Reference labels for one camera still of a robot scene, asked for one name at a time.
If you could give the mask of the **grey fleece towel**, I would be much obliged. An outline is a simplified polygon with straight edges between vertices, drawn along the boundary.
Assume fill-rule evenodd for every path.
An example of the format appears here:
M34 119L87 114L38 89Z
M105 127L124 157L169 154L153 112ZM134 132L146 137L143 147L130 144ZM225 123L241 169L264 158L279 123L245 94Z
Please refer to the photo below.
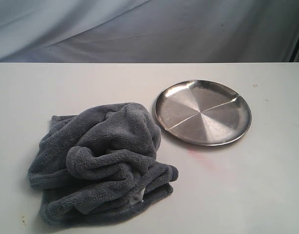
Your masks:
M43 192L41 219L56 227L114 224L168 197L178 170L157 161L160 142L160 128L138 103L53 116L27 175Z

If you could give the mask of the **round stainless steel plate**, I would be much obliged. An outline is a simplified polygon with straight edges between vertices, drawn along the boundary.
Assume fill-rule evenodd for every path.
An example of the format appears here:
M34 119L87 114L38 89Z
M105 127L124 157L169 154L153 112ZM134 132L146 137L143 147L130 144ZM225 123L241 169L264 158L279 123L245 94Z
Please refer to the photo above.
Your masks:
M155 99L152 113L173 137L206 147L239 140L252 122L250 107L239 93L208 80L186 80L167 87Z

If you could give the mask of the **grey backdrop cloth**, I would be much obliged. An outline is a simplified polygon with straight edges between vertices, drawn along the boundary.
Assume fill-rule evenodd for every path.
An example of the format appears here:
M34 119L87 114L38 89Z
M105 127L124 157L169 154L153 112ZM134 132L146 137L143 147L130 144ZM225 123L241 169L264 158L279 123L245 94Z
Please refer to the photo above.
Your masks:
M292 0L0 0L0 62L284 62Z

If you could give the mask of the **black tripod leg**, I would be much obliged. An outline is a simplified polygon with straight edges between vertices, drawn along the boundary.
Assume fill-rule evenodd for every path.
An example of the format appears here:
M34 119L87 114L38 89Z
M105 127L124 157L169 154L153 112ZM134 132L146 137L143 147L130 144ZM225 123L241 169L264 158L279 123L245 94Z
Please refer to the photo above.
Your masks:
M293 0L294 4L294 14L291 24L291 40L289 42L289 47L287 50L288 62L299 62L299 0Z

